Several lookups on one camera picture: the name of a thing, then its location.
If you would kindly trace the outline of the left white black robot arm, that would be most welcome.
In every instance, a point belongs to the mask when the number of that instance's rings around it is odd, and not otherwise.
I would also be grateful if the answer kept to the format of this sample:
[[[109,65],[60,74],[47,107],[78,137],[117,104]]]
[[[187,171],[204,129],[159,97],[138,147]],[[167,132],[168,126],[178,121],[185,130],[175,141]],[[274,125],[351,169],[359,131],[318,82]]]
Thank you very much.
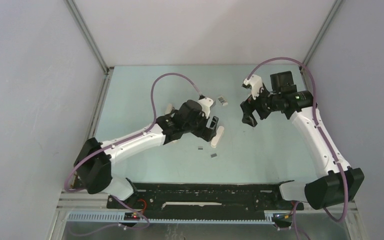
[[[74,168],[83,189],[90,195],[106,193],[118,198],[125,208],[138,202],[134,185],[126,177],[113,175],[116,164],[154,147],[175,142],[185,134],[192,134],[206,142],[216,135],[218,117],[210,116],[214,100],[203,97],[187,100],[179,109],[159,116],[155,123],[124,137],[99,142],[95,137],[82,146]]]

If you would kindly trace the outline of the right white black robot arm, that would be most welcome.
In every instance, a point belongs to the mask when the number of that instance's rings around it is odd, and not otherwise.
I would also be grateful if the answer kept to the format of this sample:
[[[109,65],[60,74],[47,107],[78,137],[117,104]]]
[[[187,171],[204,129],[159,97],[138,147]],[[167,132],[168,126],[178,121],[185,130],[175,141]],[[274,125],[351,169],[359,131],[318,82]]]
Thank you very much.
[[[308,90],[299,91],[290,71],[270,75],[272,90],[268,90],[258,75],[243,80],[242,87],[250,90],[240,104],[242,122],[255,127],[271,113],[280,112],[292,123],[304,140],[314,164],[317,179],[310,183],[289,181],[271,194],[271,204],[284,209],[291,201],[308,203],[320,210],[354,200],[365,176],[353,168],[341,155],[323,124],[314,97]]]

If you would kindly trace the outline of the long white stapler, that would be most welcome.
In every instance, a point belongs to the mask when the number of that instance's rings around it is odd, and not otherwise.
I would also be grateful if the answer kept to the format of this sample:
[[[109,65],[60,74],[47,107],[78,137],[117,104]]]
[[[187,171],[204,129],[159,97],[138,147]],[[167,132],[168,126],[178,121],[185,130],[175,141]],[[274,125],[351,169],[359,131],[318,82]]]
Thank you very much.
[[[224,134],[224,131],[225,131],[225,128],[223,126],[219,126],[217,129],[216,129],[216,133],[215,133],[215,136],[211,139],[210,141],[210,146],[212,148],[216,148]]]

